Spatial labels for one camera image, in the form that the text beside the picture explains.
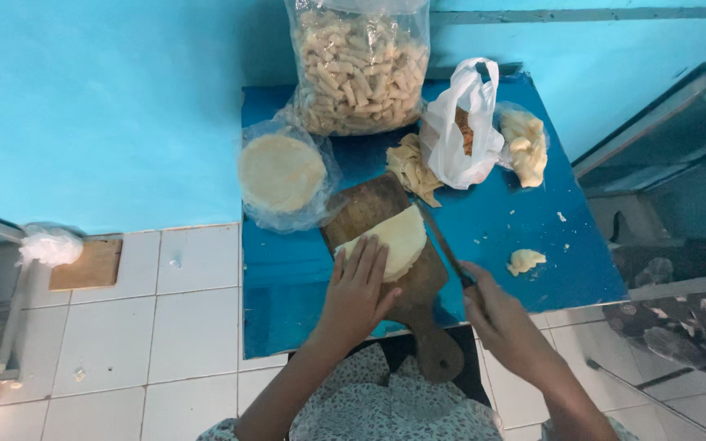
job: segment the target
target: blue tabletop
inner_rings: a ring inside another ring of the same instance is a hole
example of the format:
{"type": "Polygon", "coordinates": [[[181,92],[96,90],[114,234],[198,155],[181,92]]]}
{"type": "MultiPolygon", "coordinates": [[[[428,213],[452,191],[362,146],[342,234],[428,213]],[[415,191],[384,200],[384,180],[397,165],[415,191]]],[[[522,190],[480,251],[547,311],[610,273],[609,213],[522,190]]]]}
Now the blue tabletop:
{"type": "MultiPolygon", "coordinates": [[[[434,100],[448,87],[447,80],[426,81],[423,96],[434,100]]],[[[244,88],[241,126],[272,118],[293,89],[244,88]]],[[[451,249],[457,258],[489,269],[503,289],[518,297],[530,312],[622,300],[626,295],[623,281],[530,76],[502,77],[497,100],[517,103],[544,121],[549,133],[544,185],[521,188],[512,171],[496,166],[482,184],[468,190],[436,190],[442,207],[431,209],[432,215],[451,249]],[[547,263],[511,276],[505,265],[511,252],[520,248],[545,254],[547,263]]],[[[340,190],[384,173],[386,147],[398,145],[405,134],[417,131],[418,127],[411,125],[387,134],[332,138],[334,156],[342,170],[340,190]]],[[[280,235],[245,218],[241,238],[246,268],[244,357],[269,356],[299,347],[318,322],[333,264],[320,230],[280,235]]],[[[435,242],[431,232],[430,239],[435,242]]],[[[439,254],[448,268],[449,281],[438,294],[435,319],[441,326],[453,326],[465,321],[462,289],[445,256],[439,254]]],[[[398,323],[384,321],[373,335],[401,329],[398,323]]]]}

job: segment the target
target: wooden cutting board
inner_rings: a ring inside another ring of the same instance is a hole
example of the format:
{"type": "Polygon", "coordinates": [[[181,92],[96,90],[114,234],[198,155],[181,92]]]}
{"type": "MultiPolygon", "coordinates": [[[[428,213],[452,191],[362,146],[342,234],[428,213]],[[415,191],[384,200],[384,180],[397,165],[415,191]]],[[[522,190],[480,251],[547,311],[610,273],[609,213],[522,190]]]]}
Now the wooden cutting board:
{"type": "MultiPolygon", "coordinates": [[[[343,190],[340,195],[349,198],[348,204],[320,229],[331,254],[338,245],[410,207],[410,200],[392,173],[343,190]]],[[[435,383],[453,380],[465,366],[464,355],[456,341],[432,318],[435,297],[448,279],[446,267],[427,237],[427,245],[408,273],[396,282],[384,283],[380,290],[382,297],[395,287],[402,288],[402,295],[386,319],[399,322],[413,331],[421,373],[435,383]]]]}

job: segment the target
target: wall trim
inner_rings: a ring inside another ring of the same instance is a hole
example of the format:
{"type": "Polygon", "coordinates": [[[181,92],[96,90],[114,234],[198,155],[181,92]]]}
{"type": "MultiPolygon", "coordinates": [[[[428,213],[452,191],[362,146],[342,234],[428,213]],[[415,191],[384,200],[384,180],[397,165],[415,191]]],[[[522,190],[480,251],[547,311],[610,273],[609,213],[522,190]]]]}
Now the wall trim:
{"type": "Polygon", "coordinates": [[[432,26],[556,23],[570,21],[706,19],[706,7],[621,9],[536,9],[533,11],[448,11],[429,13],[432,26]]]}

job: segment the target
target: bag of dried pasta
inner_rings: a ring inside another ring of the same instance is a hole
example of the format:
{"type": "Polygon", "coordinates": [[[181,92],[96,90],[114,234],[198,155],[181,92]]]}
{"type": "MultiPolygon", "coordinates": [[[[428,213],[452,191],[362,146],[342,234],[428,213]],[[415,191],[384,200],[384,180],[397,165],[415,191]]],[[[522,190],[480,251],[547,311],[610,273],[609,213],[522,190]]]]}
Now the bag of dried pasta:
{"type": "Polygon", "coordinates": [[[311,134],[367,135],[415,123],[429,61],[429,0],[285,0],[311,134]]]}

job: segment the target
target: person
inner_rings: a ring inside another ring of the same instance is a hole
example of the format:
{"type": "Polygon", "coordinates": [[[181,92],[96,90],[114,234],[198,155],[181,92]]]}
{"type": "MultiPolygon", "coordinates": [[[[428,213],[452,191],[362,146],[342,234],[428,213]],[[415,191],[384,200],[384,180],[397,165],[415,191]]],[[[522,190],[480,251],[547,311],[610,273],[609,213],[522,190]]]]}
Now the person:
{"type": "MultiPolygon", "coordinates": [[[[362,236],[347,262],[342,249],[309,338],[238,420],[214,425],[198,441],[284,439],[288,432],[291,441],[502,439],[491,408],[452,383],[425,380],[414,357],[393,374],[379,345],[346,358],[402,294],[394,288],[379,299],[387,255],[377,236],[362,236]]],[[[543,393],[551,417],[545,439],[637,439],[595,407],[515,297],[483,268],[460,263],[480,293],[463,299],[467,321],[503,366],[543,393]]]]}

